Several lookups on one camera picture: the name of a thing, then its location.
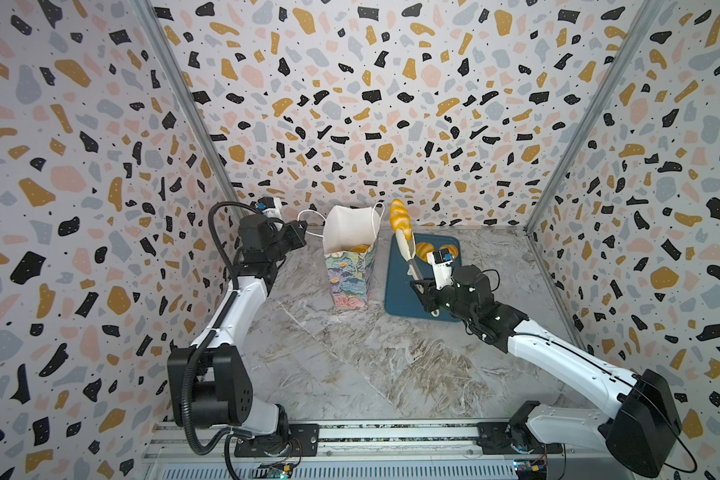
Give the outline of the small striped croissant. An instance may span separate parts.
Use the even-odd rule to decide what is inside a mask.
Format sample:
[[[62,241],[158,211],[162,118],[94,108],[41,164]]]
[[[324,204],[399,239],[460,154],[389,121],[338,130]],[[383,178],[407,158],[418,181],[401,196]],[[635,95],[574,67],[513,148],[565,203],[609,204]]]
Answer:
[[[411,218],[406,204],[395,199],[390,204],[389,222],[395,232],[400,231],[404,238],[409,241],[413,237]]]

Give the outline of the large sesame bread loaf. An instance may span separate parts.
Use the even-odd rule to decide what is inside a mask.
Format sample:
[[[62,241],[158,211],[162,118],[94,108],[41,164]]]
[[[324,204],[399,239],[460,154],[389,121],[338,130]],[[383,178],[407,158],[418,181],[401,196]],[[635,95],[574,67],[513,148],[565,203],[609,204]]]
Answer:
[[[353,252],[353,253],[365,253],[365,252],[367,252],[369,249],[370,249],[370,245],[368,245],[368,244],[360,244],[360,245],[357,245],[357,246],[354,246],[354,247],[350,248],[349,251],[350,251],[350,252]]]

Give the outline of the white floral paper bag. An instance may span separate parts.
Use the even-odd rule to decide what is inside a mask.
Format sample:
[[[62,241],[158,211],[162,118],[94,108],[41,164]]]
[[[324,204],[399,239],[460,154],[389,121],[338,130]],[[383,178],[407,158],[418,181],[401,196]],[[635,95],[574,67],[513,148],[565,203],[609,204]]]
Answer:
[[[370,282],[375,261],[384,206],[350,208],[334,206],[327,216],[314,211],[302,210],[297,219],[316,215],[323,221],[321,233],[307,234],[322,240],[323,255],[327,268],[331,296],[340,309],[364,308],[369,302]],[[353,253],[349,249],[368,244],[365,253]]]

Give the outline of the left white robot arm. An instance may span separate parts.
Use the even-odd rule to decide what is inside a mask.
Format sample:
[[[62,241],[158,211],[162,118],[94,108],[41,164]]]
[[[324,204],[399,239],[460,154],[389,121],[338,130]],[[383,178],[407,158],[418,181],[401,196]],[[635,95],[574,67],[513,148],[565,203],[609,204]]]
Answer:
[[[306,245],[307,223],[263,213],[244,217],[240,245],[231,256],[209,218],[212,240],[230,280],[200,336],[171,352],[167,362],[173,414],[193,451],[208,454],[223,438],[289,440],[282,406],[255,396],[241,349],[254,317],[267,300],[287,255]]]

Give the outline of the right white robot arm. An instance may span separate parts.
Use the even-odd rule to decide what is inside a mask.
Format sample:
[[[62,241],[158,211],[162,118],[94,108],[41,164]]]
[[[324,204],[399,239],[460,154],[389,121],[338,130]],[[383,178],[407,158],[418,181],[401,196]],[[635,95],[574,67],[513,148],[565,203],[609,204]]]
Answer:
[[[503,429],[483,433],[481,446],[538,455],[552,444],[579,446],[605,452],[641,477],[659,477],[682,430],[663,376],[650,369],[636,374],[560,339],[524,312],[497,301],[486,270],[455,265],[446,247],[418,245],[410,226],[393,231],[411,289],[427,314],[449,314],[467,334],[540,367],[592,405],[557,408],[526,401]]]

